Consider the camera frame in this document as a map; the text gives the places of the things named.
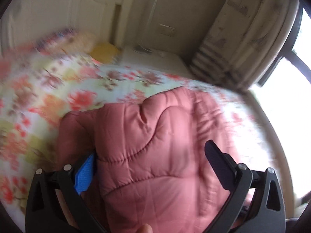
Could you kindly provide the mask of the floral quilt with pink underside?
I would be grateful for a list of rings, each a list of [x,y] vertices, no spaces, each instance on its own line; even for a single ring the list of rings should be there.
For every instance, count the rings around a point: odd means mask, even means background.
[[[31,181],[96,151],[87,204],[112,232],[201,232],[228,197],[204,155],[213,140],[263,171],[272,148],[244,98],[148,68],[22,46],[1,58],[1,203],[25,228]]]

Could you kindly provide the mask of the red blue patterned pillow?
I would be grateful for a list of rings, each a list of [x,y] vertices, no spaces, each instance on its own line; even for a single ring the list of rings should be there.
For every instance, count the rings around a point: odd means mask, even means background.
[[[47,34],[35,42],[34,48],[37,51],[46,51],[51,47],[56,47],[58,44],[68,40],[70,37],[76,35],[78,30],[67,27]]]

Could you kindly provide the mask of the yellow bed sheet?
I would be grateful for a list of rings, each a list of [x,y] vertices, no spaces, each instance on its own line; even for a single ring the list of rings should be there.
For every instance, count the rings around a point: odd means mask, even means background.
[[[97,44],[89,55],[102,64],[113,64],[118,60],[121,51],[110,43]]]

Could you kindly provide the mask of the beige lace pillow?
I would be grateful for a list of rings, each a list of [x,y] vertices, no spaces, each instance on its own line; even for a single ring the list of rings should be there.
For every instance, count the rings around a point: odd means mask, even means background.
[[[98,39],[96,36],[89,32],[78,32],[70,38],[69,50],[70,52],[89,53],[96,46]]]

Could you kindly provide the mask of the white bedside table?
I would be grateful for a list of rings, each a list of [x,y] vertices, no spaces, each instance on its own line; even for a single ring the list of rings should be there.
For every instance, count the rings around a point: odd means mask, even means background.
[[[183,60],[174,53],[152,50],[151,54],[138,53],[132,47],[126,47],[121,55],[119,65],[131,68],[148,68],[167,74],[194,79]]]

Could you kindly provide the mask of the beige patterned curtain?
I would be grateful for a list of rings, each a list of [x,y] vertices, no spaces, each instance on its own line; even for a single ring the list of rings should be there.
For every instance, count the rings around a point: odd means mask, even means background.
[[[279,54],[298,8],[298,0],[226,0],[191,61],[191,72],[206,83],[248,90]]]

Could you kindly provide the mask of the white wooden headboard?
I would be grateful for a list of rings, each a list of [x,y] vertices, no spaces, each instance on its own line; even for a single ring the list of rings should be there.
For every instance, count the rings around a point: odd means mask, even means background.
[[[1,51],[72,27],[124,46],[133,0],[10,0],[1,17]]]

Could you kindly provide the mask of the dark window frame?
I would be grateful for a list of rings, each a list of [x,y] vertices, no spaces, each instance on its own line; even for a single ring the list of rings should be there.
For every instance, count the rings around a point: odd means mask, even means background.
[[[298,57],[296,53],[294,53],[294,44],[297,41],[299,30],[301,27],[301,22],[303,18],[303,6],[299,5],[298,12],[293,24],[293,27],[288,35],[283,47],[281,48],[280,52],[273,60],[271,66],[268,70],[264,73],[261,79],[257,82],[259,86],[263,86],[267,81],[268,78],[272,75],[273,71],[278,66],[279,62],[285,58],[287,59],[292,65],[294,65],[300,73],[308,80],[310,83],[310,68]]]

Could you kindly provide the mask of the wall socket plate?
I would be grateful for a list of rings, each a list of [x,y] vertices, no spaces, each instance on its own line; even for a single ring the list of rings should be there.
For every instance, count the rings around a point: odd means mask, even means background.
[[[158,32],[162,35],[173,37],[176,34],[176,29],[174,27],[167,26],[165,24],[159,24]]]

